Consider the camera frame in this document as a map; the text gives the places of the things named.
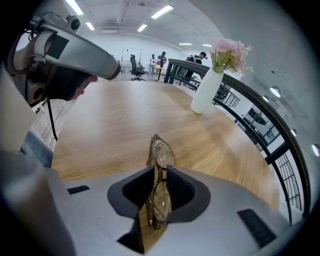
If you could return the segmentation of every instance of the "floor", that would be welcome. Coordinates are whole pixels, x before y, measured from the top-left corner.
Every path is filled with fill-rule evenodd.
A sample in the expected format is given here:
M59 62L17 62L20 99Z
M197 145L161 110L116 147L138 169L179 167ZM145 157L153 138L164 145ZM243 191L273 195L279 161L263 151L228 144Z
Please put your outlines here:
M112 81L130 81L131 78L134 76L127 70L121 72L114 80ZM151 74L144 74L141 76L142 79L145 79L147 82L154 82L156 75L151 75ZM158 81L159 83L164 82L164 75L160 76L160 80ZM99 78L97 83L106 83L108 84L108 80ZM51 109L52 109L52 116L53 119L55 120L54 126L56 131L57 136L59 137L59 132L60 129L62 128L64 121L70 112L71 108L75 104L76 100L71 100L71 101L64 101L62 99L52 99L50 100L51 103ZM51 150L54 150L55 145L56 145L56 140L53 137L53 132L51 128L51 123L49 119L49 111L48 111L48 105L47 103L43 104L43 110L40 110L37 114L37 118L32 124L32 129L36 130L39 135L43 138L45 144L48 145L48 147Z

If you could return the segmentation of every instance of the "eyeglass frame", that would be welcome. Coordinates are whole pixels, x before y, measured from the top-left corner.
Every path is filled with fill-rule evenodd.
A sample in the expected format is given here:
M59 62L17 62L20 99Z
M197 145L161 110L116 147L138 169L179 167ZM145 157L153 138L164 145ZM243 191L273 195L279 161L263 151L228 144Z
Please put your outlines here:
M148 198L146 199L146 202L145 202L147 222L148 222L149 227L153 227L154 230L158 230L161 227L161 225L165 222L165 221L158 220L156 218L156 216L155 216L155 207L154 207L155 191L156 191L158 185L162 181L164 181L164 182L167 181L166 178L163 178L163 171L166 171L167 168L166 167L162 167L162 166L160 166L158 164L157 158L156 158L156 154L155 154L155 152L156 152L156 141L157 140L161 140L162 142L164 142L169 147L169 149L171 150L171 152L172 152L172 164L171 165L173 165L174 162L175 162L175 155L174 155L174 152L173 152L172 148L158 134L154 134L150 139L149 153L148 153L148 158L146 160L146 165L150 166L151 163L152 163L152 160L154 158L155 165L156 165L157 170L158 170L158 178L157 178L157 181L155 182L155 184L153 185L152 192L150 193L150 196L148 196Z

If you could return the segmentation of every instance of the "camera lens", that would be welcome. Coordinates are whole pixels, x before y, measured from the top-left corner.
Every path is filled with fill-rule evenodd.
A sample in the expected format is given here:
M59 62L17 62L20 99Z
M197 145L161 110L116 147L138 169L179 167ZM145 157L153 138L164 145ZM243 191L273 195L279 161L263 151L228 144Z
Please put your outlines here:
M71 22L71 29L72 30L77 30L81 25L81 22L78 18L74 19L72 22Z

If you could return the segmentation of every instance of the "eyeglasses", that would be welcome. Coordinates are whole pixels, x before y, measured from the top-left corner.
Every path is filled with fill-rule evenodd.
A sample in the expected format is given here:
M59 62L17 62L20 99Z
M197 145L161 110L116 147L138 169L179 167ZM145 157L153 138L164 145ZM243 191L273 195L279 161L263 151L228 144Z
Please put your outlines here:
M163 171L166 171L167 166L173 165L175 162L171 147L158 134L151 137L147 166L151 165L153 158L158 170L158 177L145 206L148 225L154 230L158 230L166 222L171 211L171 200L166 187L167 179L163 178Z

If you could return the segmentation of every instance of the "black cable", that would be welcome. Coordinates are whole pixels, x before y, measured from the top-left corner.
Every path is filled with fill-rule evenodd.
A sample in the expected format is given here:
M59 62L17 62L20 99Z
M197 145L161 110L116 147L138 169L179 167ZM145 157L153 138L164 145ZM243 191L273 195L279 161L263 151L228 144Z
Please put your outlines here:
M55 141L58 141L58 137L57 137L56 130L55 130L55 123L54 123L54 119L53 119L53 117L52 117L50 100L47 99L46 102L47 102L47 104L48 104L48 110L49 110L49 116L50 116L50 122L51 122L51 127L52 127L53 136L54 136L54 138L55 138Z

